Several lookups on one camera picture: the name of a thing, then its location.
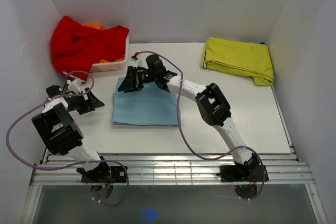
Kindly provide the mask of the folded yellow trousers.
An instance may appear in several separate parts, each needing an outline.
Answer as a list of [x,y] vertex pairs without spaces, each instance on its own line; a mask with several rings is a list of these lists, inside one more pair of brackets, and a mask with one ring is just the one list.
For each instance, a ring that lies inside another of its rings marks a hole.
[[269,49],[264,44],[210,37],[205,43],[201,66],[252,78],[257,86],[271,86],[274,83]]

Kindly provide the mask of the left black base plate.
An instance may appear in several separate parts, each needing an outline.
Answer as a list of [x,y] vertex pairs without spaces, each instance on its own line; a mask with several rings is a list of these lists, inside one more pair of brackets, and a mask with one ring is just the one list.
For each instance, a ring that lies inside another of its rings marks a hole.
[[91,179],[84,174],[81,175],[80,181],[82,183],[104,183],[104,184],[109,183],[109,182],[112,182],[112,183],[126,183],[127,182],[127,176],[122,167],[111,166],[110,169],[111,169],[111,176],[110,176],[110,179],[107,181],[103,182],[103,181],[99,181],[96,179]]

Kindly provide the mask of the red garment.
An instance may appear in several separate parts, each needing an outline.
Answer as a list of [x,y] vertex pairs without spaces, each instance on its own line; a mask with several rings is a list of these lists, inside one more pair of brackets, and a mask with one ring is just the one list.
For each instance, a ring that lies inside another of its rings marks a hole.
[[64,16],[51,38],[51,61],[57,72],[89,72],[100,60],[116,61],[125,56],[129,29],[86,27]]

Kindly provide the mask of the aluminium rail frame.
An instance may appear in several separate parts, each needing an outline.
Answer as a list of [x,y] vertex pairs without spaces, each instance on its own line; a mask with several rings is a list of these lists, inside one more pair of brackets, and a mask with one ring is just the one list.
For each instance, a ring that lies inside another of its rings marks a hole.
[[269,180],[255,200],[238,193],[242,182],[222,182],[226,156],[106,153],[128,168],[128,183],[102,189],[83,183],[76,167],[33,172],[23,223],[328,223],[308,163],[289,153],[263,153]]

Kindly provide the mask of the orange garment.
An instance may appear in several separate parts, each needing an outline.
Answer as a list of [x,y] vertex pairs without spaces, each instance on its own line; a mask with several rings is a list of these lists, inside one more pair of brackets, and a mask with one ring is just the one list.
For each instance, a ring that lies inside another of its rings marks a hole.
[[84,27],[88,27],[88,28],[97,29],[97,30],[104,30],[104,26],[103,25],[99,25],[99,24],[86,23],[86,24],[83,24],[83,26]]

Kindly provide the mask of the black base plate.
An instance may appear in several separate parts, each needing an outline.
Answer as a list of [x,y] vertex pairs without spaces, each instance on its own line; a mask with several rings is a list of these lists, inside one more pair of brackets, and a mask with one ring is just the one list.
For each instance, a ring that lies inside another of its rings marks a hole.
[[112,182],[112,183],[126,183],[127,182],[127,176],[122,167],[111,166],[110,169],[111,169],[111,176],[110,176],[110,179],[107,181],[103,182],[103,181],[99,181],[96,179],[91,179],[84,174],[81,175],[80,181],[82,183],[104,183],[104,184],[109,183],[109,182]]
[[269,177],[265,165],[258,165],[252,172],[244,172],[236,165],[223,165],[219,167],[216,176],[221,178],[221,182],[268,182]]

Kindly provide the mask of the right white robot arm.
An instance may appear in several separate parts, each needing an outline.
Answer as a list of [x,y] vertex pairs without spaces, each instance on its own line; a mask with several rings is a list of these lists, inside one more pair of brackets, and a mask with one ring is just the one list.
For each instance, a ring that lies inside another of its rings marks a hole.
[[166,69],[165,57],[148,51],[147,67],[128,66],[127,74],[119,85],[118,91],[128,93],[140,91],[146,83],[157,87],[178,98],[185,97],[197,104],[203,121],[212,126],[222,137],[234,161],[233,172],[228,174],[231,181],[266,180],[266,169],[259,155],[247,146],[238,132],[232,118],[230,104],[215,83],[197,84],[184,79],[181,69],[172,72]]

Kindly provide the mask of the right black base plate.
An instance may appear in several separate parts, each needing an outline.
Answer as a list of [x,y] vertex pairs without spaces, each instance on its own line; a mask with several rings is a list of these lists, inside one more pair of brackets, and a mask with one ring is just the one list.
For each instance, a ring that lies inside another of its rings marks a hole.
[[216,176],[221,178],[221,182],[268,182],[269,177],[265,165],[258,165],[252,172],[244,172],[236,165],[223,165],[219,167]]

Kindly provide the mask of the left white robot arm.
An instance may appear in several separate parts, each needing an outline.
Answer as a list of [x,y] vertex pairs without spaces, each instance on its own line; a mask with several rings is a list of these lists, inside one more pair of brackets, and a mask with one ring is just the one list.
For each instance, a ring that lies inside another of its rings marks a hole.
[[85,88],[88,94],[84,96],[57,98],[56,96],[62,95],[62,91],[63,88],[57,85],[46,89],[51,101],[40,114],[31,119],[32,123],[52,154],[83,161],[83,168],[77,172],[94,182],[106,182],[111,178],[111,168],[98,152],[83,143],[83,133],[70,115],[71,111],[77,111],[80,115],[92,112],[103,107],[104,103],[89,88]]

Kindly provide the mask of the white perforated basket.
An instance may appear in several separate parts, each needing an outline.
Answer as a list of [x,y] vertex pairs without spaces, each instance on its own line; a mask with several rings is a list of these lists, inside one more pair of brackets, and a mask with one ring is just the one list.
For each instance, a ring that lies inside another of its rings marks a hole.
[[129,59],[129,36],[127,36],[127,38],[125,39],[125,54],[123,60],[107,63],[95,63],[92,65],[90,73],[123,70],[125,68],[125,64],[128,61],[128,59]]

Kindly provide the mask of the light blue trousers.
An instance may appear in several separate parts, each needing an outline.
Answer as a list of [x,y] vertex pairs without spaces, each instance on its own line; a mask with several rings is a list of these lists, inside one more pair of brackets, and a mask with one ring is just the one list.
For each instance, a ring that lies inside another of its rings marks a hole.
[[113,93],[112,123],[137,126],[177,126],[177,94],[147,83],[136,92]]

